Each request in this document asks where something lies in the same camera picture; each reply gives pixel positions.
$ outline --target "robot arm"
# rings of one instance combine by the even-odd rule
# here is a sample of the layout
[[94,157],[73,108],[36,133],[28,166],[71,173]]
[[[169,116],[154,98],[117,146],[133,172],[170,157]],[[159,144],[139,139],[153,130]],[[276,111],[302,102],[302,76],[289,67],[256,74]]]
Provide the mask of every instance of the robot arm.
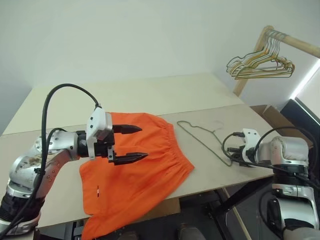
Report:
[[320,239],[314,189],[296,177],[309,176],[309,148],[306,141],[298,137],[277,136],[270,142],[261,143],[255,152],[260,140],[256,130],[245,128],[237,135],[243,138],[245,145],[229,148],[228,151],[235,153],[234,156],[240,160],[242,166],[271,164],[275,167],[271,190],[274,198],[267,203],[268,227],[276,235],[288,237],[284,239],[304,239],[298,235],[307,236],[308,239]]
[[[20,223],[13,227],[7,235],[24,234],[38,225],[41,215],[40,210],[45,202],[45,197],[60,169],[67,162],[85,157],[94,160],[96,156],[100,156],[108,158],[109,163],[122,165],[134,163],[146,157],[148,154],[143,152],[116,156],[114,151],[114,134],[132,134],[141,130],[141,128],[133,125],[113,125],[111,114],[105,113],[103,108],[97,107],[88,120],[86,131],[55,131],[48,143],[45,174],[35,200],[24,211]],[[6,194],[0,207],[0,233],[7,228],[31,197],[39,177],[37,170],[40,168],[42,161],[43,146],[41,143],[40,136],[25,154],[14,161],[10,169]]]

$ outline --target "orange shorts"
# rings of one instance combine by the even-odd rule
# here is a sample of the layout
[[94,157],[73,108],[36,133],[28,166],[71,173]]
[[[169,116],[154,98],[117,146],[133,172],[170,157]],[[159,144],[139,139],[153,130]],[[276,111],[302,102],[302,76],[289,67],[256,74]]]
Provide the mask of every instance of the orange shorts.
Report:
[[83,240],[106,235],[142,217],[194,169],[179,149],[172,124],[147,113],[111,115],[113,124],[142,128],[133,134],[114,135],[117,155],[142,152],[148,156],[118,166],[98,157],[80,167],[84,212],[93,215],[84,226]]

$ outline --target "hanger rack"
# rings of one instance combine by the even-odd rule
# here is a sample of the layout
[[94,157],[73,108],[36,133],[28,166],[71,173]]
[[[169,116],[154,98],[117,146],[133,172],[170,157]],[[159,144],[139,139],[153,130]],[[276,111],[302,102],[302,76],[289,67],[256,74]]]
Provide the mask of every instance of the hanger rack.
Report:
[[[265,46],[264,35],[269,30],[274,30],[274,27],[268,25],[262,30],[260,37],[255,45],[254,52],[261,51],[264,48],[264,46]],[[320,59],[320,47],[317,47],[317,46],[312,45],[310,43],[307,43],[305,41],[301,41],[301,40],[294,38],[292,36],[289,36],[289,35],[286,35],[284,38],[280,38],[277,36],[279,36],[279,35],[276,34],[276,35],[272,36],[272,38],[277,39],[280,42],[288,44],[296,49],[299,49],[307,54],[310,54],[310,55],[315,56],[316,58]],[[237,96],[240,96],[240,94],[242,93],[243,89],[245,88],[248,80],[249,79],[238,79],[237,83],[233,89],[233,93]]]

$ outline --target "wire hanger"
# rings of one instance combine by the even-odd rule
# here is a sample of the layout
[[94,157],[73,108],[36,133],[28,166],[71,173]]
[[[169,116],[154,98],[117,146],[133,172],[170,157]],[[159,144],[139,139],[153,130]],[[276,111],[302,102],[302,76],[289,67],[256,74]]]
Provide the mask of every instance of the wire hanger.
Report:
[[286,36],[282,32],[269,29],[263,36],[264,48],[261,51],[232,58],[226,66],[226,71],[235,79],[291,77],[295,71],[295,65],[285,57],[278,56],[280,42]]

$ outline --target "black cable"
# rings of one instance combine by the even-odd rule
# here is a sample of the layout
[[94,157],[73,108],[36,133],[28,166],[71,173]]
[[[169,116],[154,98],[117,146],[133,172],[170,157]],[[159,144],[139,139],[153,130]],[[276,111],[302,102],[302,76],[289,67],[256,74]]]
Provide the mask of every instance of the black cable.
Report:
[[29,199],[26,201],[26,203],[23,205],[23,207],[20,209],[20,211],[17,213],[17,215],[13,218],[13,220],[10,222],[10,224],[5,228],[5,230],[3,230],[0,233],[0,240],[2,240],[7,233],[14,228],[17,224],[20,223],[21,219],[23,218],[23,214],[25,213],[27,207],[29,207],[29,205],[32,203],[32,201],[36,198],[37,196],[37,192],[40,188],[42,179],[44,177],[44,175],[46,174],[46,162],[47,162],[47,157],[48,157],[48,148],[47,147],[43,147],[43,146],[47,146],[47,140],[46,140],[46,128],[47,128],[47,112],[48,112],[48,107],[49,107],[49,102],[51,97],[54,95],[54,93],[64,87],[71,87],[71,88],[75,88],[78,89],[84,93],[86,93],[90,98],[92,98],[92,100],[95,103],[95,107],[99,108],[99,103],[97,101],[97,99],[87,90],[85,90],[84,88],[75,85],[75,84],[71,84],[71,83],[63,83],[60,84],[56,87],[54,87],[46,96],[46,99],[44,101],[44,105],[43,105],[43,109],[42,109],[42,119],[41,119],[41,145],[42,145],[42,149],[41,149],[41,167],[40,169],[38,168],[36,173],[38,174],[38,177],[36,178],[37,181],[34,185],[34,189],[32,191],[31,196],[29,197]]
[[254,163],[254,162],[246,162],[246,161],[241,161],[239,159],[236,159],[232,156],[230,156],[228,154],[228,152],[226,151],[226,148],[225,148],[225,145],[226,145],[226,141],[228,138],[230,138],[231,136],[238,136],[239,135],[239,132],[233,132],[231,134],[229,134],[222,142],[222,152],[224,155],[226,155],[229,159],[231,159],[232,161],[236,162],[236,163],[239,163],[239,164],[244,164],[244,165],[250,165],[250,166],[256,166],[256,167],[261,167],[261,168],[266,168],[266,169],[272,169],[272,170],[279,170],[281,172],[284,172],[286,174],[288,174],[289,176],[294,176],[296,177],[297,179],[309,184],[311,187],[313,187],[314,189],[320,191],[320,186],[316,185],[314,182],[312,182],[311,180],[309,180],[308,178],[306,177],[303,177],[303,176],[300,176],[300,175],[297,175],[295,172],[291,172],[291,171],[288,171],[288,170],[285,170],[283,168],[280,168],[280,167],[275,167],[275,166],[272,166],[272,165],[265,165],[265,164],[260,164],[260,163]]
[[276,235],[278,238],[281,239],[281,236],[280,236],[279,234],[277,234],[277,233],[271,228],[270,224],[268,224],[267,220],[265,219],[265,217],[264,217],[263,214],[262,214],[262,200],[263,200],[264,196],[265,196],[266,194],[270,193],[271,191],[272,191],[271,189],[270,189],[270,190],[267,190],[267,191],[265,191],[264,193],[262,193],[262,195],[260,196],[260,198],[259,198],[259,203],[258,203],[258,211],[259,211],[259,215],[260,215],[263,223],[267,226],[267,228],[268,228],[274,235]]
[[47,150],[47,151],[49,151],[50,140],[51,140],[52,135],[55,133],[55,131],[63,131],[63,132],[66,132],[66,130],[64,130],[63,128],[60,128],[60,127],[55,127],[54,129],[52,129],[52,130],[49,132],[48,137],[46,138],[46,150]]

